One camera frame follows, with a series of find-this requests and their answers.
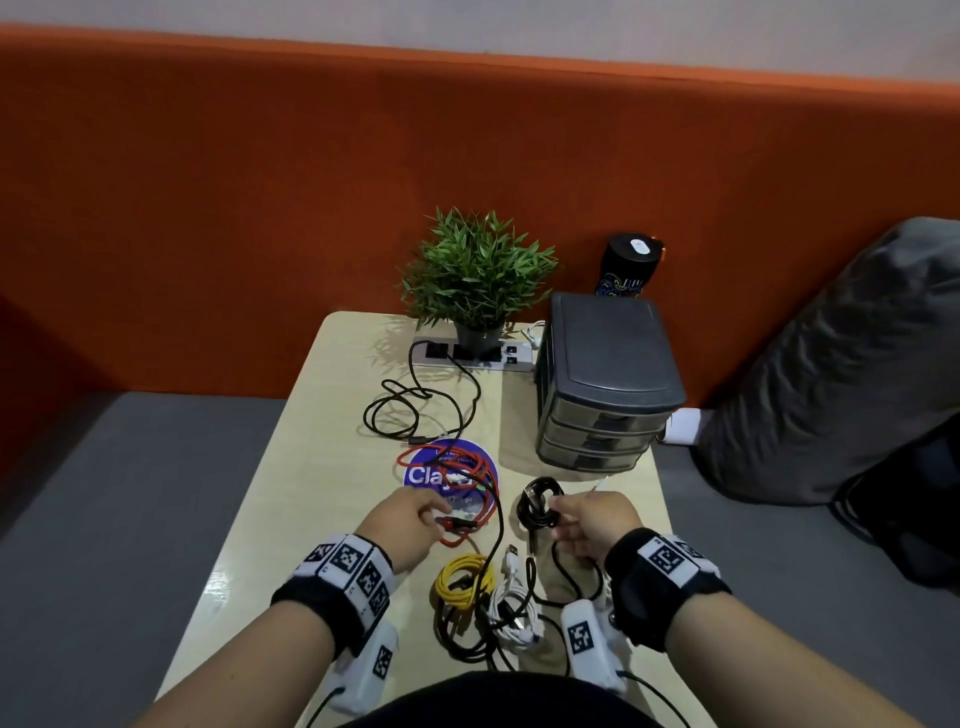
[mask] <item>coiled yellow cable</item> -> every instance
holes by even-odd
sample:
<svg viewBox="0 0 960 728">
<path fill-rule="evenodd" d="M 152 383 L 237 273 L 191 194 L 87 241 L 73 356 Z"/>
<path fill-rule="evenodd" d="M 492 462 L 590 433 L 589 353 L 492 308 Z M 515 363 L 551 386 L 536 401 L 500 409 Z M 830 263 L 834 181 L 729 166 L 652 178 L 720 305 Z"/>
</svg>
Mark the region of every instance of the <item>coiled yellow cable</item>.
<svg viewBox="0 0 960 728">
<path fill-rule="evenodd" d="M 483 564 L 486 560 L 487 557 L 479 553 L 464 553 L 452 558 L 445 567 L 440 569 L 436 581 L 433 582 L 433 588 L 436 590 L 437 596 L 454 609 L 459 609 L 464 612 L 468 610 L 473 606 L 473 602 L 477 597 L 478 590 L 474 588 L 475 585 L 471 584 L 468 587 L 460 587 L 457 589 L 451 589 L 450 585 L 461 580 L 456 576 L 459 571 L 466 571 L 473 574 L 475 579 L 476 575 L 483 569 Z M 483 575 L 483 582 L 480 584 L 479 592 L 488 595 L 492 594 L 493 587 L 493 569 L 487 569 L 487 572 Z"/>
</svg>

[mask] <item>red cable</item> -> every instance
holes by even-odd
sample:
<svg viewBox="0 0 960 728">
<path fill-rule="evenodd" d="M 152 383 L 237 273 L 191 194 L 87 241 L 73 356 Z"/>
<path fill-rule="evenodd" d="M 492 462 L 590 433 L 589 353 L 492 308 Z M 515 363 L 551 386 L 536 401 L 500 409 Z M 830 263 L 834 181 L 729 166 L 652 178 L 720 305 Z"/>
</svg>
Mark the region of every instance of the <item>red cable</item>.
<svg viewBox="0 0 960 728">
<path fill-rule="evenodd" d="M 466 467 L 459 462 L 456 463 L 456 467 L 459 472 L 467 473 L 476 478 L 475 481 L 471 481 L 470 483 L 467 483 L 467 484 L 449 482 L 448 480 L 446 480 L 446 467 L 444 463 L 438 462 L 438 463 L 432 464 L 433 467 L 437 468 L 439 471 L 441 471 L 444 474 L 444 480 L 446 480 L 446 486 L 451 490 L 454 490 L 454 491 L 474 490 L 476 489 L 478 483 L 481 483 L 484 485 L 483 508 L 480 509 L 480 513 L 473 520 L 473 527 L 469 531 L 467 532 L 455 531 L 453 528 L 453 524 L 451 522 L 444 523 L 443 519 L 439 521 L 439 523 L 443 525 L 444 528 L 446 528 L 448 533 L 456 533 L 459 536 L 459 538 L 456 541 L 448 541 L 446 538 L 440 539 L 440 543 L 443 544 L 444 546 L 448 546 L 449 548 L 454 548 L 462 544 L 467 539 L 467 536 L 469 534 L 475 533 L 481 527 L 486 525 L 487 522 L 490 520 L 490 517 L 493 515 L 494 511 L 496 511 L 496 500 L 491 495 L 490 490 L 491 488 L 493 488 L 496 491 L 496 494 L 498 496 L 500 495 L 500 490 L 499 490 L 499 485 L 496 481 L 496 476 L 493 474 L 493 465 L 487 458 L 481 457 L 475 452 L 470 452 L 469 450 L 466 450 L 463 448 L 457 448 L 456 446 L 447 450 L 446 446 L 439 445 L 436 443 L 426 443 L 424 445 L 413 446 L 412 448 L 409 448 L 404 452 L 402 452 L 397 457 L 396 463 L 398 465 L 402 465 L 404 468 L 412 468 L 414 466 L 420 465 L 420 463 L 407 462 L 406 460 L 404 460 L 404 458 L 415 452 L 419 452 L 422 449 L 433 449 L 433 450 L 436 450 L 437 452 L 442 452 L 446 450 L 447 453 L 451 455 L 451 458 L 450 458 L 451 460 L 456 461 L 458 458 L 465 457 L 468 461 L 474 462 L 472 467 Z M 486 482 L 484 482 L 484 478 L 486 476 L 490 477 L 490 484 L 487 484 Z"/>
</svg>

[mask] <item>wristband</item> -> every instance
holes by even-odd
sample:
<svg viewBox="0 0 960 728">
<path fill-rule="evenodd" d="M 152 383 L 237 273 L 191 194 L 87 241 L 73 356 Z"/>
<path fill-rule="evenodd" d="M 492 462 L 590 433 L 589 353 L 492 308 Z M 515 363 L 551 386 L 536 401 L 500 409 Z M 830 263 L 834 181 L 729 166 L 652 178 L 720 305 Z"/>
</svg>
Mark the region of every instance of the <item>wristband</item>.
<svg viewBox="0 0 960 728">
<path fill-rule="evenodd" d="M 617 627 L 634 644 L 658 652 L 673 618 L 694 595 L 726 592 L 720 570 L 679 536 L 638 528 L 610 550 L 605 562 Z"/>
<path fill-rule="evenodd" d="M 356 534 L 331 536 L 303 560 L 270 603 L 298 601 L 330 628 L 334 655 L 354 655 L 390 605 L 394 569 L 382 548 Z"/>
</svg>

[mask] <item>plant pot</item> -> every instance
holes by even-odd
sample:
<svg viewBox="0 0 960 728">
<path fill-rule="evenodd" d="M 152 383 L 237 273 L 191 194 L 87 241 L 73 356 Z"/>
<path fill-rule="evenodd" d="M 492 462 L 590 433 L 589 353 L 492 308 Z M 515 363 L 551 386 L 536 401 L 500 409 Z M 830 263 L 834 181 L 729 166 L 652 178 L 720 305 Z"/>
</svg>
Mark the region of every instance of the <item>plant pot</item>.
<svg viewBox="0 0 960 728">
<path fill-rule="evenodd" d="M 503 335 L 503 324 L 489 331 L 474 331 L 462 324 L 453 324 L 457 329 L 457 343 L 470 352 L 474 359 L 479 359 L 490 350 L 496 349 Z"/>
</svg>

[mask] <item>table top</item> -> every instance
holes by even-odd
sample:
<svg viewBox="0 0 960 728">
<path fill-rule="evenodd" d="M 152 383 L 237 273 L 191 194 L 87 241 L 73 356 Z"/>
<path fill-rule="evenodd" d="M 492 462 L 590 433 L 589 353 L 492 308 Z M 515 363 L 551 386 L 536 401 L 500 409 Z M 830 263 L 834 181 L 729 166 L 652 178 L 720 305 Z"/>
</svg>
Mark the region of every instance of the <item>table top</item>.
<svg viewBox="0 0 960 728">
<path fill-rule="evenodd" d="M 519 329 L 517 325 L 516 333 L 511 334 L 513 338 L 520 338 Z M 350 531 L 377 502 L 402 484 L 403 471 L 395 461 L 405 446 L 367 431 L 361 414 L 371 400 L 382 394 L 380 380 L 384 377 L 410 383 L 407 351 L 414 332 L 415 322 L 404 316 L 341 311 L 324 320 L 159 694 L 176 685 L 259 615 L 270 603 L 273 591 L 324 536 Z M 437 336 L 454 335 L 449 325 L 438 325 L 430 332 Z M 522 554 L 526 537 L 513 516 L 513 504 L 523 486 L 536 476 L 553 475 L 565 492 L 579 493 L 592 488 L 598 477 L 552 468 L 535 455 L 537 400 L 532 374 L 476 375 L 483 397 L 465 437 L 492 455 L 499 474 L 501 500 L 505 516 L 509 516 L 501 549 L 514 544 Z M 474 395 L 473 384 L 453 369 L 421 369 L 418 377 L 422 384 L 453 395 L 462 408 L 469 406 Z M 448 402 L 435 398 L 421 409 L 421 422 L 422 431 L 431 434 L 456 425 L 456 415 Z M 437 429 L 428 430 L 434 422 Z M 632 471 L 611 476 L 608 487 L 627 495 L 644 523 L 662 533 L 670 532 L 660 480 L 649 451 Z M 486 553 L 496 533 L 494 517 L 473 541 Z M 391 597 L 386 619 L 397 628 L 399 651 L 387 679 L 383 702 L 476 669 L 455 662 L 437 643 L 429 599 L 441 567 L 456 553 L 470 550 L 469 543 L 455 549 L 434 547 L 426 561 Z M 498 580 L 502 554 L 499 551 L 492 561 Z M 538 570 L 548 591 L 565 588 L 548 555 L 539 559 Z M 585 591 L 591 591 L 590 585 L 596 578 L 591 570 L 571 573 L 585 585 Z M 560 591 L 552 594 L 563 598 Z M 549 610 L 545 613 L 559 620 L 559 615 Z M 525 657 L 522 666 L 562 673 L 565 657 L 560 635 L 548 627 L 546 639 L 549 644 L 538 650 L 540 656 Z M 470 641 L 470 634 L 464 641 Z M 664 655 L 636 647 L 630 665 L 634 674 L 650 681 L 670 698 L 691 725 L 713 725 Z M 652 694 L 646 707 L 644 692 L 645 689 L 632 684 L 628 699 L 663 726 L 680 725 Z M 320 698 L 321 695 L 314 697 L 307 716 Z M 347 721 L 345 716 L 325 710 L 315 725 Z"/>
</svg>

